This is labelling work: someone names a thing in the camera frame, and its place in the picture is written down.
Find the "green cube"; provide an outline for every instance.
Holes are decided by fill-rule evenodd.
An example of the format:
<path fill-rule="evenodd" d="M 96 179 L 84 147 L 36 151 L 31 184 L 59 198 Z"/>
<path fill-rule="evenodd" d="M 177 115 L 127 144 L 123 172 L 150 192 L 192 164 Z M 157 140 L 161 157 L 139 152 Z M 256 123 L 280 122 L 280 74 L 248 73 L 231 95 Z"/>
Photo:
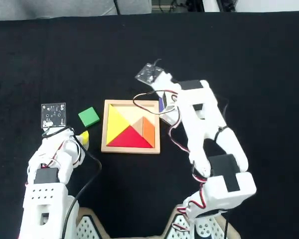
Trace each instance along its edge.
<path fill-rule="evenodd" d="M 88 109 L 79 113 L 79 117 L 85 127 L 89 127 L 92 124 L 100 121 L 100 117 L 96 114 L 93 107 L 89 107 Z"/>

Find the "red triangle piece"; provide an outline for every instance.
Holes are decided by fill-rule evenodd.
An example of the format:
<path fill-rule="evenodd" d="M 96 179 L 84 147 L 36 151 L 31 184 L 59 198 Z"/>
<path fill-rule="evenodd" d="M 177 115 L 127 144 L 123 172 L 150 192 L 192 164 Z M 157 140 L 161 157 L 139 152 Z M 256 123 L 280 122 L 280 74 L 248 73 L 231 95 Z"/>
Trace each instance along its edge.
<path fill-rule="evenodd" d="M 107 144 L 110 147 L 152 148 L 152 146 L 132 127 L 127 127 Z"/>

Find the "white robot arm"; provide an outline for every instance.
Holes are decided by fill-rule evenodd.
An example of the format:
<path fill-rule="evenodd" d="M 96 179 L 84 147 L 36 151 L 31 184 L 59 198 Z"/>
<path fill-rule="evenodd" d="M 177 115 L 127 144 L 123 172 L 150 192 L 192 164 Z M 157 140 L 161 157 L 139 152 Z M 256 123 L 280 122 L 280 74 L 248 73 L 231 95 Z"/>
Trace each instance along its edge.
<path fill-rule="evenodd" d="M 201 182 L 200 190 L 178 209 L 190 225 L 197 217 L 225 212 L 255 194 L 253 177 L 247 172 L 247 157 L 222 117 L 207 81 L 175 82 L 170 73 L 150 63 L 136 78 L 159 91 L 163 112 L 167 112 L 160 117 L 173 126 L 178 125 L 180 118 L 184 126 L 189 161 L 201 176 L 199 180 L 194 175 Z M 206 138 L 215 140 L 226 154 L 207 158 L 203 149 Z"/>
<path fill-rule="evenodd" d="M 73 169 L 82 164 L 85 157 L 73 134 L 67 127 L 50 128 L 29 160 L 19 239 L 62 238 L 65 216 L 74 200 L 68 195 L 66 184 Z M 82 136 L 77 139 L 84 143 Z M 66 239 L 76 238 L 78 210 L 76 202 L 68 220 Z"/>

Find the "circuit board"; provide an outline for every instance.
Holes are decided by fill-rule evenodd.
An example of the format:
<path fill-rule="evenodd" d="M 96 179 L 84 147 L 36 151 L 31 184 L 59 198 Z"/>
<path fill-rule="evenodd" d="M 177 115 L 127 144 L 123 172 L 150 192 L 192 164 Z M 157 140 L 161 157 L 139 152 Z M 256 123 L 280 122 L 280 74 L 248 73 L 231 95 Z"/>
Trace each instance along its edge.
<path fill-rule="evenodd" d="M 41 128 L 66 126 L 65 103 L 41 105 Z"/>
<path fill-rule="evenodd" d="M 151 85 L 156 78 L 162 73 L 163 69 L 151 63 L 147 63 L 135 78 L 147 85 Z"/>

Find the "black table surface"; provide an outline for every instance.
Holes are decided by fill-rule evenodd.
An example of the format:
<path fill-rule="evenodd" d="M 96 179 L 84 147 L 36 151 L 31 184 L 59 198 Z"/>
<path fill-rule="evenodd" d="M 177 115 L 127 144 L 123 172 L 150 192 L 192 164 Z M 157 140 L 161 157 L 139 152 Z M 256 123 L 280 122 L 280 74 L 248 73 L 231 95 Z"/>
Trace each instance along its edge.
<path fill-rule="evenodd" d="M 68 124 L 105 99 L 150 88 L 134 79 L 147 62 L 179 81 L 206 79 L 229 99 L 257 186 L 231 214 L 243 238 L 299 238 L 299 12 L 152 14 L 0 22 L 0 238 L 17 238 L 28 160 L 41 144 L 40 104 L 66 102 Z M 160 235 L 176 204 L 198 190 L 190 163 L 161 123 L 159 155 L 101 153 L 103 171 L 80 198 L 112 237 Z M 186 143 L 183 129 L 175 137 Z M 221 151 L 206 142 L 208 155 Z M 68 184 L 76 195 L 95 172 L 86 158 Z"/>

